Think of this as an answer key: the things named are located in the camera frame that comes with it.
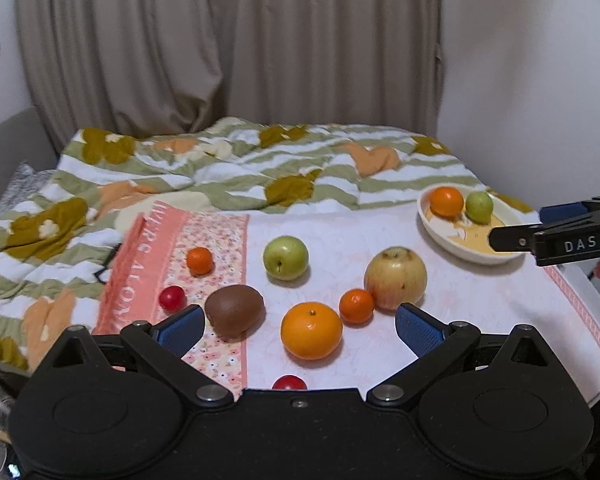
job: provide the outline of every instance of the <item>pink floral cloth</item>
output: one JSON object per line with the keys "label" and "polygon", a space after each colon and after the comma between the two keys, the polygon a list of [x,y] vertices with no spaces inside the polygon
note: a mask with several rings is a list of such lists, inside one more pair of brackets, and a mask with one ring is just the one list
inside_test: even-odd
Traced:
{"label": "pink floral cloth", "polygon": [[[93,332],[117,333],[135,319],[154,324],[165,319],[158,295],[170,285],[182,287],[189,304],[204,305],[218,288],[245,283],[248,221],[248,215],[190,213],[156,202],[147,218],[136,219],[120,249],[124,264],[112,270]],[[187,253],[195,247],[213,254],[211,274],[193,277],[187,269]],[[235,397],[246,387],[245,341],[219,338],[208,321],[183,360]]]}

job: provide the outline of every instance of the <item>kiwi fruit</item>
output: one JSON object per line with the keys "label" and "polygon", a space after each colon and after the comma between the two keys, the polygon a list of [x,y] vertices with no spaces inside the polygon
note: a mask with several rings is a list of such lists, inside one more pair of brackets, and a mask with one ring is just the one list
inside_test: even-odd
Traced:
{"label": "kiwi fruit", "polygon": [[264,300],[252,286],[224,286],[206,298],[205,313],[218,335],[238,337],[263,316]]}

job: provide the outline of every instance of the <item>pillow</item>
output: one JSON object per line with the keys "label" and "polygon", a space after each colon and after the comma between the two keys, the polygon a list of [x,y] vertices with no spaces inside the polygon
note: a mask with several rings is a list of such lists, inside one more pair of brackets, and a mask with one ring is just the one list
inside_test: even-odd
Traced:
{"label": "pillow", "polygon": [[7,189],[0,197],[0,217],[20,202],[24,202],[30,195],[39,192],[54,171],[36,171],[25,161],[21,162],[11,175]]}

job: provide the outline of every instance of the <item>green apple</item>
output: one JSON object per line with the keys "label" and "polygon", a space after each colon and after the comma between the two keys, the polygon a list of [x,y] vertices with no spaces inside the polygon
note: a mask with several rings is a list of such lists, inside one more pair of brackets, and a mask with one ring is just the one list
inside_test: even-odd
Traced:
{"label": "green apple", "polygon": [[493,200],[486,191],[472,191],[465,201],[466,215],[477,224],[489,224],[493,213]]}
{"label": "green apple", "polygon": [[280,236],[267,244],[262,260],[270,276],[288,282],[304,274],[309,266],[309,251],[298,238]]}

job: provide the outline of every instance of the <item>gray sofa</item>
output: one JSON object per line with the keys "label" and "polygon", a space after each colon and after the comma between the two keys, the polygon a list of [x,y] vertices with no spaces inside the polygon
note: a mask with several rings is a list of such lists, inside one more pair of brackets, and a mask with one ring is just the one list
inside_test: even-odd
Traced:
{"label": "gray sofa", "polygon": [[0,197],[23,160],[35,170],[50,170],[58,163],[58,154],[33,107],[0,124]]}

